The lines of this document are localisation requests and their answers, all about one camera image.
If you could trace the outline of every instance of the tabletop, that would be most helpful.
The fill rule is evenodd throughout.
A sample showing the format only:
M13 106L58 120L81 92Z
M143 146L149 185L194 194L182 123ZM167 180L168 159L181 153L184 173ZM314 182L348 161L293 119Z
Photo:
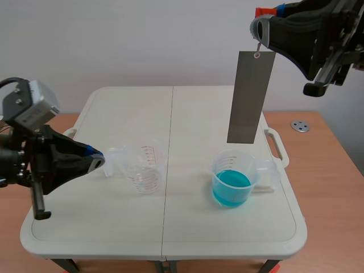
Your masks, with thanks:
M338 140L315 112L265 113L268 125L280 134L289 154L287 175L299 201L308 227L305 247L295 257L281 263L279 273L354 273L364 266L364 178ZM62 114L50 124L63 132L72 127L76 114ZM294 119L310 124L310 131L291 129ZM6 251L0 257L0 271L9 273L60 273L57 265L37 259L23 249L19 230L30 207L27 188L10 186L0 190L0 241ZM186 260L179 272L256 272L257 260ZM84 272L153 272L152 264L142 261L80 260Z
M270 153L268 127L259 124L252 144L226 142L233 92L232 86L95 91L75 125L75 140L106 152L156 139L168 154L167 190L163 184L143 195L124 177L105 177L97 169L45 197L50 219L37 221L29 212L20 231L24 248L53 259L281 260L296 254L307 228L286 165ZM223 150L274 160L280 173L276 190L253 192L238 208L219 206L208 166ZM280 151L285 153L283 145ZM269 182L268 175L258 181Z
M230 86L173 87L162 250L167 260L287 259L305 244L306 225L283 163L272 158L264 118L254 143L226 142L232 100ZM208 168L224 150L274 160L280 172L276 190L253 191L234 209L219 206ZM267 178L261 180L269 183Z

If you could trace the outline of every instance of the white folding table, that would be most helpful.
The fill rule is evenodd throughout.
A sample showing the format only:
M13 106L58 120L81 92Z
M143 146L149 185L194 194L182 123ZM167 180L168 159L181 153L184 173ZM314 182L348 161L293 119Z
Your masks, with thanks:
M107 151L136 139L157 139L168 151L167 185L138 193L102 169L72 180L45 197L52 212L20 231L25 249L77 272L72 259L268 259L260 272L297 253L307 228L287 175L279 135L264 116L254 144L228 144L233 87L109 87L94 92L74 130L75 140ZM272 156L271 135L282 159ZM221 150L238 149L274 160L281 183L274 193L252 194L242 206L220 207L211 195L208 165Z

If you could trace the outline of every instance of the table handle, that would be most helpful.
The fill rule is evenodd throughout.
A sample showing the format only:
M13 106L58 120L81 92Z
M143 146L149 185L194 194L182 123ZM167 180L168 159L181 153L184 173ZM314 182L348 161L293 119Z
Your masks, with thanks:
M289 157L278 132L272 128L268 128L268 135L273 139L279 158L282 161L283 168L287 168L289 165Z
M77 129L72 127L72 128L65 130L63 135L65 135L66 137L69 137L69 138L74 138L76 133L77 133Z

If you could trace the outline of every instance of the plastic measuring cup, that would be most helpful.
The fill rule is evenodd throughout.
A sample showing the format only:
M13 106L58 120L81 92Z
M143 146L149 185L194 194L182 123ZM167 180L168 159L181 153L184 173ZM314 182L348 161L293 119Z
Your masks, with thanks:
M273 161L256 159L236 150L218 154L210 170L213 174L214 197L221 205L230 207L240 206L248 199L262 174L269 175L272 185L280 180ZM266 185L261 186L261 189L273 191L272 187Z
M139 192L152 193L164 180L166 156L155 140L111 148L105 159L106 176L112 176L113 167L117 166Z

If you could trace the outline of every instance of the metal strip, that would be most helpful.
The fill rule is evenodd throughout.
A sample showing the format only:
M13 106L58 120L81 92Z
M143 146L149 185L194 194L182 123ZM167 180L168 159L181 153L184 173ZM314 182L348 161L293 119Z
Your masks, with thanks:
M275 52L239 52L237 75L231 106L228 143L254 143L263 109Z

